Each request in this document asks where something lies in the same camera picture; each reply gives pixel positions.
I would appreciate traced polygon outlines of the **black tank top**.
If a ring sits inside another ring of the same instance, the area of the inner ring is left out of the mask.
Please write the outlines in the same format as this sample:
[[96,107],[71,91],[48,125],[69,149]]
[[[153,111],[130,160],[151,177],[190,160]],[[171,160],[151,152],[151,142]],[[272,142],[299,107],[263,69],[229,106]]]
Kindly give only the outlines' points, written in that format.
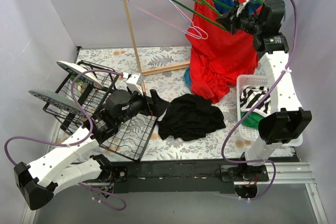
[[161,139],[172,136],[186,142],[226,128],[222,111],[211,100],[193,94],[173,99],[157,124]]

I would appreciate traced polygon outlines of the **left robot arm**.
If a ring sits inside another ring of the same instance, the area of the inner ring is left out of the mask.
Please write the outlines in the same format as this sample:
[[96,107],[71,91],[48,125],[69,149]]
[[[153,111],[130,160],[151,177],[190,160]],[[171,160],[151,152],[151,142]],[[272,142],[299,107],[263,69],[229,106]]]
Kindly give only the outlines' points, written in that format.
[[136,91],[115,90],[106,99],[102,109],[85,121],[62,146],[28,164],[14,166],[15,182],[31,210],[49,203],[55,194],[75,184],[97,179],[106,182],[111,177],[120,180],[121,169],[114,167],[102,155],[74,165],[78,157],[98,147],[116,135],[120,126],[138,114],[160,117],[170,103],[159,97],[155,90],[150,96]]

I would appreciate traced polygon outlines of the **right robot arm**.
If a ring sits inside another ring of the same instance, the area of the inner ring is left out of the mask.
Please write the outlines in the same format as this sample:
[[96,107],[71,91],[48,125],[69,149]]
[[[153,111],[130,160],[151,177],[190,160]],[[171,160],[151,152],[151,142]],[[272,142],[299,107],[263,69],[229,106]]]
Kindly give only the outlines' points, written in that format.
[[224,182],[238,179],[267,181],[265,161],[282,146],[300,146],[302,133],[312,120],[311,112],[302,108],[287,66],[289,47],[280,32],[285,14],[284,1],[265,0],[258,14],[250,14],[247,4],[248,0],[235,0],[235,7],[216,20],[231,34],[242,30],[253,36],[253,47],[270,91],[271,110],[258,125],[258,138],[241,155],[238,164],[219,168]]

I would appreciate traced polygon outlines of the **red tank top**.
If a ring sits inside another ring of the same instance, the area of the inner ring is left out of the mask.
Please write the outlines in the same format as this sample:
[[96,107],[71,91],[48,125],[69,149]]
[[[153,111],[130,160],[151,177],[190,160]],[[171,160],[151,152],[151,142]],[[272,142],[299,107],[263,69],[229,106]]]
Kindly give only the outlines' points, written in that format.
[[253,37],[241,30],[231,35],[214,25],[217,14],[210,5],[195,3],[193,23],[208,34],[207,39],[187,36],[191,43],[190,79],[195,95],[218,103],[236,85],[241,74],[253,74],[258,66]]

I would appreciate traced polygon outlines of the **teal dish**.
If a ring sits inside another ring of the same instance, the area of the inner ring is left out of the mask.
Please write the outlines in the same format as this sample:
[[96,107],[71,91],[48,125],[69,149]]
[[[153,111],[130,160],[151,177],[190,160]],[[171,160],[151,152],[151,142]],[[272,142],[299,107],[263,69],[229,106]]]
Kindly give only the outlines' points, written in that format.
[[186,86],[191,89],[191,77],[190,77],[190,67],[186,68],[183,74],[184,82]]

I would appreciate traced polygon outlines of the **white green rimmed plate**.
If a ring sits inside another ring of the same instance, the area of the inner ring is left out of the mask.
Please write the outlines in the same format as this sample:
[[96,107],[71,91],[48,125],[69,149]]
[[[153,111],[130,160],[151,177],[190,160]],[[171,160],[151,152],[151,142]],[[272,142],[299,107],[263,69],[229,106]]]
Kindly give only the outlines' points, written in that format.
[[[66,62],[66,61],[56,61],[57,65],[60,66],[62,69],[66,70],[68,73],[72,74],[73,76],[77,76],[87,70],[75,63]],[[80,78],[86,84],[93,85],[95,88],[102,89],[102,83],[96,78],[96,76],[92,72],[88,72],[83,74]]]

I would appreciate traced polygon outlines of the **black white striped garment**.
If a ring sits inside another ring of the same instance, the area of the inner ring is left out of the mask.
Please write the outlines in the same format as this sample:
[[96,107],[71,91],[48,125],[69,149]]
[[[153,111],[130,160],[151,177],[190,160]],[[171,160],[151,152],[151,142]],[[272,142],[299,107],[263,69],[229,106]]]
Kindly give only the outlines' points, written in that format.
[[[254,107],[269,91],[267,86],[243,86],[240,88],[239,105],[241,112],[248,112],[252,107]],[[271,110],[271,100],[270,96],[266,97],[263,102],[261,102],[253,112],[256,112],[263,117],[270,114]]]

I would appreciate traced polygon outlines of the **white plastic basket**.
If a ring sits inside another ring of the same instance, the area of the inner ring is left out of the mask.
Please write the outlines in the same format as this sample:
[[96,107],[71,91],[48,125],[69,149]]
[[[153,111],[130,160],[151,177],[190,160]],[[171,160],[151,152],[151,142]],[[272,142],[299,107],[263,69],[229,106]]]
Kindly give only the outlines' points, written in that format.
[[[265,76],[258,76],[258,75],[248,75],[248,74],[242,74],[237,77],[236,82],[236,90],[237,90],[237,118],[238,120],[241,119],[240,116],[240,95],[243,91],[244,86],[267,86],[267,78]],[[238,131],[240,136],[249,141],[255,141],[258,136],[259,132],[257,129],[254,129],[252,127],[239,125]],[[298,147],[303,143],[303,135],[301,134],[297,139],[291,140],[289,143],[284,144],[284,146],[292,146],[292,147]]]

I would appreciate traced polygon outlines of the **grey patterned plate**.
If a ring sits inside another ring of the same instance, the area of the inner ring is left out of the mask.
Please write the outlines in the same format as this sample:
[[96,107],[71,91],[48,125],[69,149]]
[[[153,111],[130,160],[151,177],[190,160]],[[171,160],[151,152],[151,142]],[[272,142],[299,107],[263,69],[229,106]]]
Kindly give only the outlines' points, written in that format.
[[49,90],[34,89],[29,90],[28,92],[34,97],[46,103],[50,103],[51,105],[61,110],[65,110],[75,115],[81,115],[81,116],[85,115],[78,106],[78,104],[70,98],[67,98],[65,96],[62,96]]

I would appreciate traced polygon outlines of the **green garment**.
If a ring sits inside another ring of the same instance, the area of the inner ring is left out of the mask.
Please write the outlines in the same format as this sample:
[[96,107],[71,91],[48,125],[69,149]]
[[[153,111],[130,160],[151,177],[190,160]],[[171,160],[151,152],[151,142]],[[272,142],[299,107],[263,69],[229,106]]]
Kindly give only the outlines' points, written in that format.
[[246,119],[243,120],[242,125],[250,128],[258,129],[259,122],[264,117],[256,112],[252,112]]

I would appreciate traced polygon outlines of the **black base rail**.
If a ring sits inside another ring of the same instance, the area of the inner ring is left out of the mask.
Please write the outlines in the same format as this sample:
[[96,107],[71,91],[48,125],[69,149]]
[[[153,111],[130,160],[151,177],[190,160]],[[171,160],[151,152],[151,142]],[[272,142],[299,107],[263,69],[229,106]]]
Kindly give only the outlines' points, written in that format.
[[232,164],[223,159],[119,162],[113,191],[125,193],[218,192],[234,194],[235,183],[270,182],[273,168]]

